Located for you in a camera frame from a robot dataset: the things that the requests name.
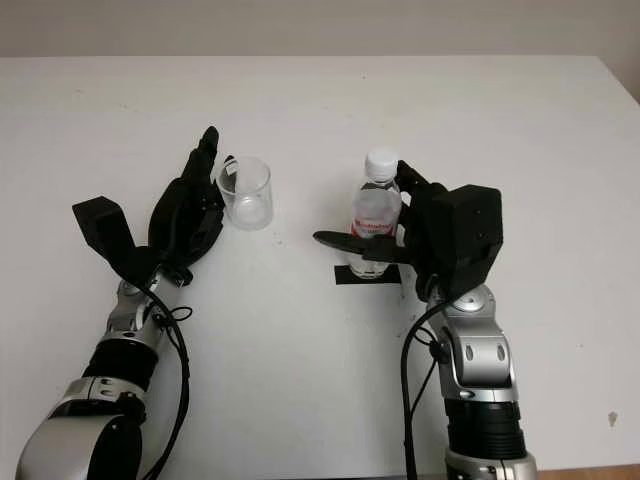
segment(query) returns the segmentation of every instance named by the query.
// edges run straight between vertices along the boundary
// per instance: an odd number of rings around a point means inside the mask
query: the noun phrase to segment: white table
[[[144,243],[209,124],[224,152],[271,165],[276,216],[259,232],[225,228],[194,266],[192,404],[164,479],[403,471],[400,347],[423,307],[410,284],[335,286],[340,254],[311,239],[344,228],[377,144],[451,188],[502,190],[506,243],[488,284],[539,466],[640,461],[640,109],[599,60],[4,59],[0,477],[114,305],[116,277],[71,205],[116,200]],[[428,358],[413,353],[417,382]],[[177,391],[167,349],[149,392],[152,456]],[[422,472],[444,470],[445,427],[434,382],[415,427]]]

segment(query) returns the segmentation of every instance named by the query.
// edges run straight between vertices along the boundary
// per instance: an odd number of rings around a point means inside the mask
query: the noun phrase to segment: robotic hand
[[[40,424],[20,457],[16,480],[135,480],[141,454],[145,392],[164,334],[182,367],[178,415],[169,441],[143,477],[160,474],[189,403],[186,345],[171,308],[222,230],[223,202],[210,173],[218,132],[209,127],[182,176],[158,201],[149,246],[136,247],[120,207],[105,197],[73,206],[87,243],[122,278],[118,303],[81,378]]]
[[[417,479],[411,422],[416,403],[412,406],[409,398],[407,358],[428,321],[435,333],[430,352],[439,365],[449,417],[448,479],[535,480],[535,460],[526,451],[518,423],[511,352],[495,322],[495,299],[484,285],[502,246],[500,192],[475,185],[447,191],[403,161],[396,182],[411,196],[399,218],[404,246],[385,236],[361,239],[322,231],[314,238],[365,260],[410,264],[417,274],[418,298],[430,306],[409,330],[402,349],[407,478]]]

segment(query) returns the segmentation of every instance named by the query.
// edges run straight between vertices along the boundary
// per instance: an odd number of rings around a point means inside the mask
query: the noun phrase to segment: clear drinking glass
[[[257,157],[228,158],[216,182],[227,214],[243,230],[260,230],[273,218],[271,172]]]

